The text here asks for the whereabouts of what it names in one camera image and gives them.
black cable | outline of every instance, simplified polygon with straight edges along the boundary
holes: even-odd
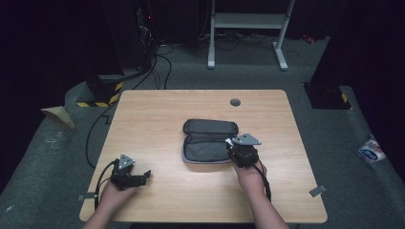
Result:
[[[221,40],[221,41],[224,41],[224,42],[235,42],[236,41],[237,43],[236,43],[236,45],[234,47],[229,48],[229,49],[224,49],[224,48],[221,48],[220,46],[218,46],[218,42],[215,42],[215,48],[219,49],[221,51],[231,51],[231,50],[236,49],[241,44],[241,39],[236,35],[234,37],[235,37],[235,39],[233,39],[233,40],[226,40],[228,37],[226,37],[226,39],[223,39],[223,38],[219,39],[219,41]]]
[[[156,89],[159,90],[160,89],[160,74],[158,73],[158,71],[153,70],[153,76],[155,77]]]
[[[96,121],[93,123],[92,127],[90,128],[89,133],[87,134],[87,139],[86,139],[86,159],[87,159],[87,163],[93,167],[94,169],[96,168],[96,166],[90,161],[89,159],[89,141],[90,141],[90,134],[93,131],[93,128],[95,127],[96,123],[98,122],[99,119],[101,119],[108,111],[110,111],[111,108],[113,108],[115,105],[117,104],[117,102],[115,104],[113,104],[112,106],[108,107],[101,115],[98,116],[98,118],[96,119]]]
[[[169,46],[169,47],[172,48],[172,49],[171,49],[169,52],[165,52],[165,53],[163,53],[163,54],[157,54],[157,55],[167,55],[168,53],[172,52],[172,51],[175,49],[175,47],[174,47],[172,44],[161,45],[161,46],[158,47],[158,49],[159,49],[159,48],[162,48],[162,47],[167,47],[167,46]]]
[[[254,165],[253,163],[251,163],[249,160],[247,160],[239,151],[236,151],[237,154],[239,154],[239,156],[241,158],[244,159],[245,162],[247,162],[250,166],[252,166],[258,173],[259,175],[262,177],[263,183],[265,184],[265,192],[266,192],[266,197],[268,198],[268,200],[270,200],[271,202],[271,191],[270,191],[270,183],[267,180],[267,177],[265,176],[265,174],[262,172],[264,171],[264,167],[263,167],[263,163],[262,161],[259,159],[260,164],[262,165],[262,171],[260,171],[259,168],[257,168],[256,165]]]
[[[158,61],[157,61],[157,58],[155,57],[155,63],[153,64],[152,68],[149,70],[149,73],[148,73],[147,75],[145,75],[145,77],[143,77],[143,78],[141,79],[141,81],[140,81],[137,85],[135,85],[134,88],[132,88],[132,90],[135,90],[143,81],[145,81],[145,79],[146,79],[147,77],[149,77],[149,75],[151,75],[151,73],[153,72],[153,70],[154,70],[155,67],[156,67],[156,63],[157,63],[157,62],[158,62]]]
[[[166,79],[164,80],[164,86],[163,86],[163,88],[166,90],[167,89],[167,87],[166,87],[167,86],[167,80],[169,79],[169,75],[172,72],[172,62],[170,62],[170,60],[168,58],[164,57],[164,56],[157,55],[157,57],[163,58],[163,59],[167,60],[167,62],[169,63],[169,72],[167,73]]]
[[[96,191],[95,191],[95,209],[98,207],[98,194],[99,194],[99,192],[100,192],[100,186],[101,186],[102,177],[104,176],[105,171],[107,171],[107,169],[110,168],[110,166],[112,166],[112,165],[114,165],[114,164],[116,164],[116,163],[119,163],[119,160],[118,160],[118,159],[116,159],[116,160],[114,160],[114,161],[111,161],[111,162],[104,168],[104,170],[101,172],[100,177],[98,178],[98,182],[97,182],[97,185],[96,185]]]

